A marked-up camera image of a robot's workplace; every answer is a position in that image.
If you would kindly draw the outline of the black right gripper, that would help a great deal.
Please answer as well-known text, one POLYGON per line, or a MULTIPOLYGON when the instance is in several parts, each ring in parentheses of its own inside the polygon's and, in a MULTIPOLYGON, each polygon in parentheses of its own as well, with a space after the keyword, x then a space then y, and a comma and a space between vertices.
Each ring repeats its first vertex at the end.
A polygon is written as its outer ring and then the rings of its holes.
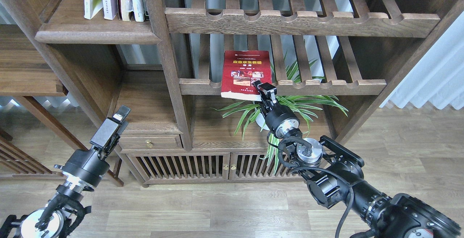
POLYGON ((253 82, 261 98, 261 113, 265 117, 267 127, 278 139, 290 136, 301 137, 300 120, 285 105, 281 105, 276 98, 277 88, 270 83, 260 80, 253 82))

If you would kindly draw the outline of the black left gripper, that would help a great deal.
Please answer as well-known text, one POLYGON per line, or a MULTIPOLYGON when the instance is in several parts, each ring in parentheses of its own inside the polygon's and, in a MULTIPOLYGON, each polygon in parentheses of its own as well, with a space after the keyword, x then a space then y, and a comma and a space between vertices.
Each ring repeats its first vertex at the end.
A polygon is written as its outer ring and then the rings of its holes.
POLYGON ((109 164, 105 159, 110 153, 103 152, 103 157, 100 157, 99 151, 112 151, 114 149, 118 139, 129 124, 125 119, 130 111, 129 107, 122 105, 112 117, 106 118, 90 140, 92 150, 75 150, 62 167, 63 174, 67 176, 65 187, 95 188, 98 186, 103 175, 109 169, 109 164))

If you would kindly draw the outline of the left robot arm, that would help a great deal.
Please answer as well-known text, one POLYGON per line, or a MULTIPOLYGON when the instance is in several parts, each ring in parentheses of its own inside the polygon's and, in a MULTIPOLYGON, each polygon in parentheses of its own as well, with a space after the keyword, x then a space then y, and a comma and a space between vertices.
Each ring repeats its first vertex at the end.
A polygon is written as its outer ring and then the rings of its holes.
POLYGON ((90 150, 75 150, 65 165, 55 165, 66 175, 65 183, 58 185, 56 193, 45 207, 17 218, 9 215, 1 227, 1 237, 6 238, 15 229, 15 238, 66 238, 91 213, 91 206, 83 207, 82 192, 93 192, 104 174, 109 172, 106 158, 118 144, 128 125, 126 117, 130 108, 121 106, 106 118, 92 137, 90 150))

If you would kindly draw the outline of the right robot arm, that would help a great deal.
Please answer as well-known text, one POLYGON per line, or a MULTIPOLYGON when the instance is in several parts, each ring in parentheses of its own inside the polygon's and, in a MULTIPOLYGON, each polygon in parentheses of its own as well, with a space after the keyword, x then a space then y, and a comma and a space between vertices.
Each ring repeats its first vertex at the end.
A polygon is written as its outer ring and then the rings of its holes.
POLYGON ((303 177, 319 205, 346 204, 336 237, 350 210, 369 226, 354 238, 456 238, 461 234, 455 221, 423 201, 405 193, 391 198, 368 184, 362 171, 364 160, 333 139, 303 138, 295 114, 276 99, 276 88, 259 80, 253 85, 270 133, 280 139, 276 154, 280 163, 303 177))

